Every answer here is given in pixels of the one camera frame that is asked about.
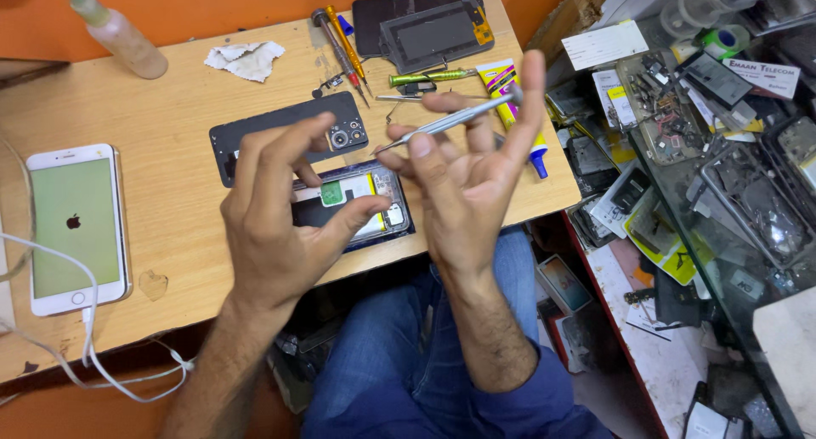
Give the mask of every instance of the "man's left hand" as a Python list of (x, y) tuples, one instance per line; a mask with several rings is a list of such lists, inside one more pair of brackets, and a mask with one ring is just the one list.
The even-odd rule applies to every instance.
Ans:
[(235, 186), (221, 204), (235, 270), (231, 299), (266, 312), (294, 309), (357, 233), (390, 199), (368, 195), (346, 203), (323, 227), (292, 225), (292, 173), (310, 187), (321, 179), (303, 158), (327, 147), (334, 115), (248, 134), (241, 141)]

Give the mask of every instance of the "hand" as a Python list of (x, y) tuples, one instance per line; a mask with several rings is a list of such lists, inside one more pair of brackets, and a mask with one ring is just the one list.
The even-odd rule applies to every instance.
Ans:
[[(378, 154), (382, 164), (421, 188), (428, 252), (447, 286), (484, 284), (480, 279), (485, 275), (492, 278), (496, 237), (544, 118), (544, 56), (537, 50), (525, 53), (521, 86), (523, 106), (498, 151), (484, 114), (465, 124), (467, 153), (444, 133), (416, 133), (408, 141), (410, 159), (392, 150)], [(449, 113), (465, 108), (468, 99), (458, 93), (429, 93), (422, 103), (427, 110)], [(413, 130), (392, 125), (388, 136), (399, 139)]]
[(309, 187), (321, 179), (302, 157), (325, 150), (334, 115), (323, 112), (297, 124), (248, 134), (241, 141), (235, 187), (221, 203), (235, 270), (231, 298), (253, 310), (290, 306), (337, 261), (352, 236), (391, 201), (352, 199), (323, 227), (292, 225), (292, 173)]

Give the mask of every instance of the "white charging cable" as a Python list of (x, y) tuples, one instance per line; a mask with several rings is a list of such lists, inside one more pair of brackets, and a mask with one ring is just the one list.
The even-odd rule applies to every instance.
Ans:
[[(91, 287), (93, 288), (92, 304), (91, 304), (91, 307), (89, 309), (83, 309), (82, 310), (82, 317), (86, 321), (85, 322), (85, 343), (82, 346), (82, 363), (85, 365), (85, 367), (90, 367), (90, 365), (88, 364), (88, 357), (90, 357), (91, 362), (96, 367), (97, 371), (99, 371), (99, 373), (102, 374), (102, 376), (105, 377), (105, 379), (107, 381), (109, 381), (110, 383), (100, 383), (100, 384), (89, 385), (89, 384), (86, 384), (85, 382), (79, 380), (77, 378), (76, 374), (74, 373), (74, 371), (71, 370), (71, 367), (68, 365), (68, 362), (65, 360), (65, 358), (62, 357), (61, 354), (59, 354), (53, 348), (47, 346), (45, 343), (39, 342), (38, 340), (32, 338), (30, 335), (26, 334), (22, 330), (17, 329), (15, 326), (12, 326), (10, 323), (8, 323), (4, 319), (0, 318), (0, 326), (3, 326), (6, 329), (9, 329), (10, 331), (12, 331), (12, 332), (14, 332), (16, 334), (19, 334), (23, 339), (28, 340), (29, 342), (33, 343), (34, 345), (37, 345), (39, 348), (42, 348), (42, 349), (48, 351), (56, 359), (56, 361), (59, 362), (59, 365), (62, 366), (63, 371), (65, 371), (65, 373), (71, 379), (72, 382), (76, 383), (76, 385), (78, 385), (81, 388), (109, 388), (109, 387), (116, 387), (119, 391), (125, 393), (126, 395), (128, 395), (128, 397), (130, 399), (132, 399), (134, 401), (153, 402), (153, 401), (156, 401), (157, 399), (160, 399), (162, 397), (167, 396), (171, 392), (176, 391), (184, 383), (184, 381), (187, 380), (187, 372), (191, 371), (193, 369), (193, 360), (195, 358), (193, 358), (193, 360), (190, 360), (190, 361), (185, 361), (178, 354), (178, 352), (176, 352), (174, 349), (168, 347), (166, 344), (164, 344), (164, 343), (162, 343), (162, 342), (160, 342), (160, 341), (158, 341), (156, 339), (152, 339), (152, 340), (154, 340), (156, 343), (159, 343), (162, 347), (167, 348), (170, 351), (170, 356), (174, 360), (176, 360), (176, 362), (178, 362), (177, 367), (175, 367), (173, 369), (170, 369), (169, 371), (162, 372), (160, 374), (150, 375), (148, 377), (143, 377), (143, 378), (140, 378), (140, 379), (125, 380), (125, 381), (121, 381), (121, 382), (114, 379), (108, 373), (108, 371), (106, 371), (105, 368), (102, 367), (102, 364), (99, 363), (99, 359), (96, 357), (96, 350), (94, 350), (94, 343), (93, 343), (94, 318), (96, 316), (97, 301), (99, 300), (99, 285), (96, 283), (96, 278), (94, 278), (94, 274), (91, 272), (91, 270), (89, 270), (88, 267), (86, 267), (84, 264), (82, 264), (81, 262), (79, 262), (75, 258), (72, 258), (69, 255), (60, 253), (59, 251), (57, 251), (55, 249), (47, 248), (46, 246), (38, 245), (37, 243), (34, 243), (32, 241), (24, 240), (24, 239), (19, 238), (17, 236), (8, 235), (8, 234), (2, 233), (2, 232), (0, 232), (0, 238), (5, 238), (7, 240), (16, 241), (17, 243), (21, 243), (21, 244), (26, 245), (26, 246), (31, 246), (33, 248), (41, 249), (41, 250), (45, 251), (46, 253), (49, 253), (49, 254), (61, 257), (61, 258), (65, 259), (65, 260), (68, 260), (69, 262), (75, 264), (77, 267), (81, 268), (82, 271), (85, 272), (85, 274), (88, 276), (88, 278), (91, 279)], [(149, 399), (144, 399), (143, 397), (138, 397), (136, 394), (134, 394), (133, 392), (131, 392), (130, 390), (128, 390), (127, 388), (122, 386), (122, 385), (124, 385), (126, 383), (143, 382), (145, 380), (158, 379), (159, 377), (164, 377), (165, 375), (172, 374), (173, 372), (178, 371), (179, 369), (181, 370), (181, 381), (178, 382), (178, 384), (176, 384), (170, 390), (168, 390), (166, 392), (163, 392), (162, 394), (159, 394), (159, 395), (157, 395), (155, 397), (151, 397)]]

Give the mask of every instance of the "forearm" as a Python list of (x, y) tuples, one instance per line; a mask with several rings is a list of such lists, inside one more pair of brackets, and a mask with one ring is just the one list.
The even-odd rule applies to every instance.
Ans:
[(484, 392), (520, 387), (536, 370), (538, 353), (518, 326), (492, 272), (445, 278), (467, 371)]
[(249, 309), (230, 294), (160, 437), (243, 437), (260, 361), (290, 315)]

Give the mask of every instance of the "camera lens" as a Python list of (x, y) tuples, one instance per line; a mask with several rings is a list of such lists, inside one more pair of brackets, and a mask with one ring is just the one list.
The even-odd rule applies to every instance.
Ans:
[(335, 149), (346, 147), (349, 144), (349, 135), (342, 130), (335, 131), (331, 134), (331, 144)]

